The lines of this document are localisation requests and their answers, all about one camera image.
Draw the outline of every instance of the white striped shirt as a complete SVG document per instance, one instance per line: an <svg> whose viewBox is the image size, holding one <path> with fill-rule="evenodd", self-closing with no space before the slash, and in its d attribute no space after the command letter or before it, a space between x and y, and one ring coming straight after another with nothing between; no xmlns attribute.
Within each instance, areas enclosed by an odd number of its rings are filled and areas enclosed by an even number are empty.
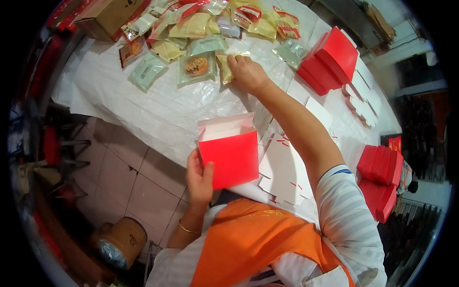
<svg viewBox="0 0 459 287"><path fill-rule="evenodd" d="M335 166L322 176L315 200L322 238L348 268L356 286L385 286L387 276L382 264L384 251L376 223L365 204L354 175L347 166ZM166 248L158 253L147 287L190 285L207 230L217 213L225 207L226 204L219 205L206 212L201 237L185 249ZM330 271L329 276L323 277L316 263L294 253L284 254L271 265L275 277L270 282L281 280L286 286L310 286L312 278L316 278L314 281L318 284L320 281L317 279L321 278L343 282L342 270ZM252 284L250 278L247 278L237 286Z"/></svg>

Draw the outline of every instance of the gold bracelet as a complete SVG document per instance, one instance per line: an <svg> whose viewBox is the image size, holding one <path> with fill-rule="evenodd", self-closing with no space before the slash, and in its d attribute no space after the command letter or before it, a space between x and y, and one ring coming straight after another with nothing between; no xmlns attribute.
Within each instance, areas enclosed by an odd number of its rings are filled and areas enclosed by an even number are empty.
<svg viewBox="0 0 459 287"><path fill-rule="evenodd" d="M191 230L184 228L182 225L182 219L179 220L179 226L181 229L183 229L183 231L188 232L188 233L199 233L200 232L200 231L191 231Z"/></svg>

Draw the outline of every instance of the left hand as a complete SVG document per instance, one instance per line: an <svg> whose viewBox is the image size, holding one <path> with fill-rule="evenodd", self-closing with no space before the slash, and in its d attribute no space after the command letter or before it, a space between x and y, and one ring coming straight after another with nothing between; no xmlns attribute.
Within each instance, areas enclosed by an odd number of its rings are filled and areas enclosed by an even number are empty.
<svg viewBox="0 0 459 287"><path fill-rule="evenodd" d="M212 179L215 164L208 162L202 168L201 156L198 149L191 152L188 157L186 183L190 191L190 206L207 208L212 200Z"/></svg>

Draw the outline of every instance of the tiled floor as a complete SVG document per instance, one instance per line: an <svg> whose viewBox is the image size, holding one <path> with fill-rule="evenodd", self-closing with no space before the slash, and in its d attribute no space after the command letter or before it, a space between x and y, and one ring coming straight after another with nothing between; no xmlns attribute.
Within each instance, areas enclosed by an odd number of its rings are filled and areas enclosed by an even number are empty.
<svg viewBox="0 0 459 287"><path fill-rule="evenodd" d="M73 174L88 196L77 201L99 227L123 216L139 221L162 248L188 207L185 168L149 148L126 129L90 118L77 139L91 140L79 157L91 165ZM140 256L146 258L148 244Z"/></svg>

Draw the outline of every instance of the hand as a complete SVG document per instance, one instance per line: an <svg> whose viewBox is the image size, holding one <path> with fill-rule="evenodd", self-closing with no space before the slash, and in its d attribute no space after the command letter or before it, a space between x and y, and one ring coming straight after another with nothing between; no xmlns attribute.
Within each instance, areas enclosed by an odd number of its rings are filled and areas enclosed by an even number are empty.
<svg viewBox="0 0 459 287"><path fill-rule="evenodd" d="M190 191L190 207L203 208L212 200L213 188L213 170L215 164L208 162L206 167L202 168L201 156L198 149L191 152L188 157L186 183Z"/></svg>
<svg viewBox="0 0 459 287"><path fill-rule="evenodd" d="M261 65L252 61L250 57L229 55L228 66L236 79L236 85L251 95L258 96L263 87L272 82Z"/></svg>

